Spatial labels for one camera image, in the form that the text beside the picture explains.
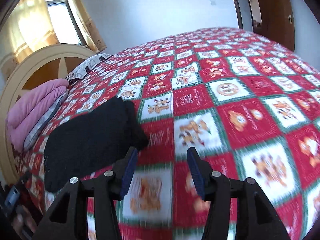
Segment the person's left hand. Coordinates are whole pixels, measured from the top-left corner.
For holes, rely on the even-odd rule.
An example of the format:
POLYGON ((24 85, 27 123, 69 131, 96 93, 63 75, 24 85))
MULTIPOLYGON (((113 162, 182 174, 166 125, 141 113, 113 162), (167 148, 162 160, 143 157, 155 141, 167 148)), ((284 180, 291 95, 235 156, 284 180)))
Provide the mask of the person's left hand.
POLYGON ((9 218, 10 225, 20 239, 32 239, 43 213, 33 205, 30 210, 24 205, 17 205, 9 218))

